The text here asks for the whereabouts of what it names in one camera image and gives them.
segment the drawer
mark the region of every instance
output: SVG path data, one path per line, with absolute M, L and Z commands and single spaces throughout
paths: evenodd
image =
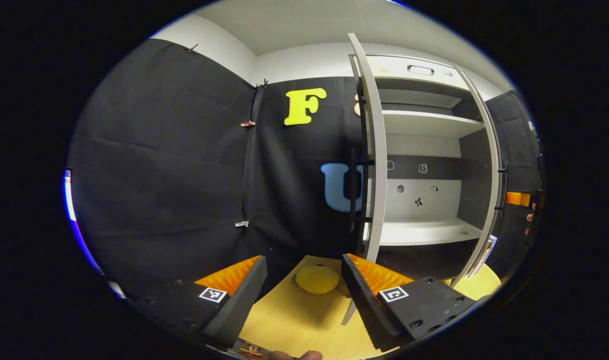
M 397 56 L 370 55 L 366 59 L 376 79 L 415 80 L 469 91 L 462 77 L 449 66 Z

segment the blue letter u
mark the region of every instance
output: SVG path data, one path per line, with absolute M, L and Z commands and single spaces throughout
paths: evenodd
M 360 197 L 355 199 L 355 210 L 362 208 L 362 165 L 356 167 L 360 173 Z M 346 164 L 330 162 L 320 167 L 324 174 L 324 199 L 327 204 L 339 212 L 349 212 L 351 200 L 344 195 L 344 174 L 349 171 Z

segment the ceiling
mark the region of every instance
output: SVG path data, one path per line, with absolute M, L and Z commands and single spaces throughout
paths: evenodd
M 256 55 L 319 43 L 386 44 L 460 64 L 498 87 L 508 81 L 485 55 L 446 27 L 387 0 L 221 0 L 198 9 Z

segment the finger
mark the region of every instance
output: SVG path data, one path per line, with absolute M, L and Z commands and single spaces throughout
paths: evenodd
M 273 351 L 272 360 L 294 360 L 288 353 L 282 351 Z
M 300 356 L 298 360 L 323 360 L 323 354 L 319 351 L 309 350 Z

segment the hand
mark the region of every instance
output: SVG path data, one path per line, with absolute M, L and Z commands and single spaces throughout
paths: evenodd
M 282 351 L 273 351 L 273 360 L 294 360 L 293 357 Z M 318 351 L 309 350 L 297 360 L 323 360 L 323 354 Z
M 535 210 L 536 209 L 536 204 L 533 203 L 533 205 L 531 205 L 531 209 Z M 528 214 L 526 215 L 526 221 L 534 221 L 534 215 L 533 214 Z M 527 228 L 527 230 L 524 230 L 524 234 L 525 235 L 529 235 L 529 229 Z

